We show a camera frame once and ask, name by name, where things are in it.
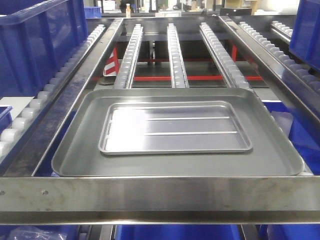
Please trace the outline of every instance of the metal rail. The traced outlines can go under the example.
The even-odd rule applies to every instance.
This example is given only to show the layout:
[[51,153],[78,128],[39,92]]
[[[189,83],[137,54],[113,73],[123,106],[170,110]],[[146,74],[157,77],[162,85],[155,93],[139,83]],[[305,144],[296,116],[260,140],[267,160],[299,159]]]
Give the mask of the metal rail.
[[291,36],[293,30],[282,24],[282,22],[272,21],[271,23],[271,31],[276,34],[280,39],[282,39],[285,43],[289,44],[291,41]]
[[1,178],[1,224],[320,223],[320,177]]
[[252,91],[246,78],[205,22],[200,25],[200,34],[220,74],[223,76],[225,84],[229,88],[242,88]]
[[177,29],[173,23],[167,27],[171,84],[173,88],[189,88],[186,69],[180,49]]
[[219,20],[246,60],[320,144],[320,95],[260,44],[268,41],[262,35],[257,33],[254,36],[254,33],[248,32],[251,30],[244,30],[228,16],[220,16]]
[[86,84],[96,71],[101,73],[104,66],[99,63],[103,63],[110,56],[122,30],[123,19],[115,19],[80,64],[76,74],[64,87],[63,93],[57,97],[54,106],[48,110],[23,149],[18,152],[11,166],[4,173],[5,177],[27,177],[35,174]]
[[119,73],[116,76],[114,89],[130,89],[134,81],[134,75],[137,67],[139,50],[143,37],[143,27],[136,24],[128,46],[125,50]]

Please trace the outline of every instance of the small metal tray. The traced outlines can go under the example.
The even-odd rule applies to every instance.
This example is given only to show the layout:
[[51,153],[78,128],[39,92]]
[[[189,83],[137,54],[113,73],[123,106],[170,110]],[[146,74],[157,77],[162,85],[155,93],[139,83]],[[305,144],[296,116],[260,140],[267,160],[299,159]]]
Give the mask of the small metal tray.
[[108,155],[241,153],[252,144],[226,101],[115,103],[98,148]]
[[[196,106],[202,105],[203,108],[212,110],[209,106],[217,102],[226,102],[231,105],[231,112],[226,111],[224,107],[221,108],[222,112],[228,112],[231,116],[233,116],[232,112],[234,113],[236,117],[233,119],[236,119],[239,125],[235,122],[233,125],[238,128],[238,132],[242,133],[241,143],[231,143],[232,147],[229,149],[235,149],[235,146],[239,149],[248,149],[250,148],[248,140],[252,143],[251,149],[243,152],[122,155],[105,154],[98,149],[106,114],[111,106],[117,109],[119,106],[143,105],[142,107],[148,109],[151,106],[160,104],[167,106],[168,103],[172,103],[181,108],[186,103],[187,105],[195,103]],[[203,108],[192,107],[192,111],[200,111],[199,116],[205,117],[206,111]],[[181,109],[185,117],[186,109],[183,107]],[[123,129],[137,128],[130,122],[128,126],[122,127]],[[199,128],[194,126],[193,130],[201,131],[201,128],[208,130],[203,124]],[[139,142],[128,140],[126,145],[137,143]],[[194,150],[196,149],[194,146],[198,146],[199,149],[199,145],[206,145],[207,142],[203,139],[198,142],[195,139],[192,144],[189,147],[192,146]],[[209,149],[207,146],[200,146],[200,148]],[[93,91],[84,98],[52,159],[52,169],[64,177],[290,176],[299,174],[303,167],[302,158],[276,125],[262,102],[254,93],[240,88],[144,88]]]

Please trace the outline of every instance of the roller conveyor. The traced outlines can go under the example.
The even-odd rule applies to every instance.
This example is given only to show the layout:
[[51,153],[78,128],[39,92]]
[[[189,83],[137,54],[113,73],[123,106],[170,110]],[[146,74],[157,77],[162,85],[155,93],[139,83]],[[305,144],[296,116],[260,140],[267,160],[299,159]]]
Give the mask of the roller conveyor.
[[[130,29],[130,26],[141,24],[145,35],[156,41],[161,38],[160,34],[166,33],[170,20],[155,20],[158,21],[156,34],[156,31],[149,25],[145,26],[141,19],[116,19],[111,24],[105,19],[96,21],[98,24],[108,26],[107,30],[99,36],[100,41],[95,42],[94,47],[85,54],[83,61],[77,64],[74,75],[69,78],[70,81],[66,82],[63,88],[61,87],[60,94],[56,95],[54,101],[52,100],[52,107],[40,113],[42,121],[39,121],[32,131],[30,130],[27,137],[22,136],[14,147],[17,151],[11,151],[4,160],[9,167],[4,174],[5,177],[0,178],[1,191],[4,192],[0,195],[1,223],[105,224],[130,221],[131,223],[256,224],[319,222],[320,180],[317,176],[31,177],[44,161],[48,149],[55,143],[62,124],[82,96],[85,86],[92,77],[97,76],[98,72],[101,73],[103,61],[105,62],[111,54],[124,26],[127,28],[127,33],[131,32],[134,35],[135,30]],[[293,112],[297,116],[303,114],[303,117],[312,123],[311,126],[317,129],[319,127],[319,121],[317,121],[319,108],[313,104],[313,101],[318,100],[318,94],[305,84],[302,76],[299,76],[302,69],[293,69],[290,67],[292,64],[286,66],[280,61],[281,55],[277,53],[280,50],[276,49],[276,46],[267,48],[267,45],[271,44],[267,38],[264,39],[263,35],[255,34],[253,27],[252,29],[247,27],[248,30],[245,30],[245,26],[240,27],[246,23],[235,21],[228,17],[208,17],[207,19],[199,17],[190,20],[189,26],[197,25],[192,30],[185,30],[181,24],[178,24],[179,20],[169,22],[175,25],[173,31],[171,31],[171,25],[168,28],[169,55],[177,54],[169,57],[172,62],[172,87],[186,88],[176,89],[185,91],[186,95],[191,93],[192,89],[187,89],[188,80],[178,40],[178,35],[186,38],[188,31],[191,31],[192,39],[203,38],[209,50],[212,50],[212,57],[218,64],[228,87],[251,90],[241,72],[234,67],[234,63],[231,65],[232,68],[229,68],[228,64],[231,62],[227,59],[228,56],[223,55],[225,51],[216,41],[228,38],[241,49],[244,57],[255,65],[259,74],[269,81],[270,87],[278,93],[279,97],[292,107]],[[253,35],[261,36],[256,39],[260,39],[261,43],[264,42],[266,45],[261,45]],[[131,34],[123,33],[121,37],[127,39],[131,37]],[[214,45],[209,42],[210,37],[214,38],[214,42],[218,44]],[[115,86],[120,86],[121,89],[132,87],[140,45],[138,41],[136,43],[135,57],[132,58],[132,61],[128,61],[130,63],[128,68],[131,70],[123,77],[119,75],[116,80]],[[263,53],[262,57],[256,56],[255,53],[258,51]],[[179,61],[173,64],[174,58]],[[179,68],[178,72],[173,72],[175,67]],[[303,94],[301,89],[290,85],[285,76],[292,77],[290,79],[293,79],[295,84],[303,86]],[[133,94],[135,90],[128,90],[132,91],[128,94],[132,94],[131,97],[137,97]],[[114,89],[112,94],[114,96],[123,94],[118,91],[120,90]],[[162,92],[156,93],[152,90],[150,92],[154,93],[154,98],[162,96]],[[306,196],[310,204],[301,204],[306,201]]]
[[116,76],[113,88],[130,89],[134,81],[139,50],[143,38],[143,27],[135,25],[130,41],[124,53],[119,73]]
[[169,23],[167,27],[167,42],[172,87],[188,88],[189,84],[180,49],[178,33],[173,23]]
[[282,24],[282,22],[275,20],[271,23],[271,31],[278,35],[279,38],[287,44],[290,43],[293,29],[291,29],[289,26],[286,26],[285,24]]

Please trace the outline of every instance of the screw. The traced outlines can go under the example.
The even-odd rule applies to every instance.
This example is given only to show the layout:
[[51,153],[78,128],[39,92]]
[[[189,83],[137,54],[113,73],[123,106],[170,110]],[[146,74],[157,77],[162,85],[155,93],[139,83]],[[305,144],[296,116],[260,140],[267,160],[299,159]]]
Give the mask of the screw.
[[47,190],[42,190],[42,191],[41,191],[41,194],[42,194],[42,195],[48,195],[49,192],[48,192]]

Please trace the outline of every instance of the steel beam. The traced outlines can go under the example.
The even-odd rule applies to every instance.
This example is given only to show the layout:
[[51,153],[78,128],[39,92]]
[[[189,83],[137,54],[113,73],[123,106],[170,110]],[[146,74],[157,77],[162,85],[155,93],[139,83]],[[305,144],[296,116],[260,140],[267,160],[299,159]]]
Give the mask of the steel beam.
[[320,223],[320,177],[0,178],[0,224]]

